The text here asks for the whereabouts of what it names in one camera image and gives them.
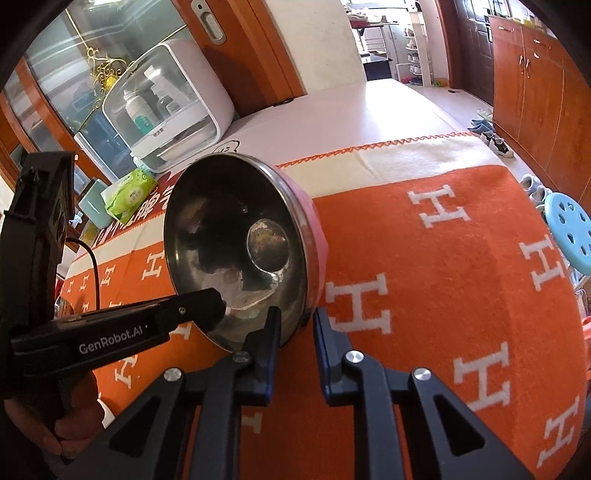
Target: black sneaker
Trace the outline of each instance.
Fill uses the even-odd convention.
[[[491,143],[488,145],[488,148],[490,148],[494,153],[496,153],[500,157],[513,158],[513,156],[515,155],[513,150],[509,148],[505,140],[503,140],[499,136],[495,136],[495,138],[492,139]]]
[[[496,133],[494,132],[483,132],[480,135],[480,139],[485,143],[485,145],[489,146],[495,139],[495,135]]]

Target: black cable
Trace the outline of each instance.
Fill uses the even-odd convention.
[[[96,310],[100,310],[100,291],[99,291],[99,267],[96,265],[96,257],[90,247],[86,245],[82,240],[78,240],[72,236],[66,237],[66,242],[70,242],[73,244],[80,245],[84,250],[88,252],[90,255],[90,259],[92,260],[92,267],[95,269],[95,300],[96,300]]]

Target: glass cabinet door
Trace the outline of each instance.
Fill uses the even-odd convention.
[[[49,129],[41,120],[39,114],[33,107],[29,97],[22,88],[21,82],[15,72],[12,72],[6,86],[4,87],[8,103],[17,116],[23,130],[27,133],[33,144],[40,152],[61,151],[63,148],[53,137]],[[20,169],[19,159],[13,158]],[[74,165],[74,191],[80,194],[84,187],[90,182],[90,178],[78,165]]]
[[[105,90],[151,47],[186,36],[184,27],[170,0],[74,0],[27,50],[41,91],[111,181],[135,165],[100,110]]]

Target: blue stool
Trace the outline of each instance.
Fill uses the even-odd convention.
[[[563,193],[551,193],[544,203],[544,215],[560,251],[572,268],[591,275],[591,219],[583,208]],[[578,282],[582,285],[588,278]]]

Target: wooden door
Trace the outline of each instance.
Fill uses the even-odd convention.
[[[495,50],[495,114],[493,119],[514,140],[519,137],[523,109],[525,55],[523,47],[500,40]]]
[[[484,14],[488,0],[455,0],[462,48],[463,87],[492,105],[495,76]]]
[[[171,0],[240,116],[304,95],[296,68],[263,0],[210,0],[226,40],[216,44],[197,15],[197,0]]]
[[[565,70],[562,113],[547,172],[562,193],[581,199],[583,208],[591,212],[589,112],[591,90],[587,82],[578,71]]]
[[[562,91],[562,65],[526,48],[525,92],[518,141],[544,169],[556,140]]]

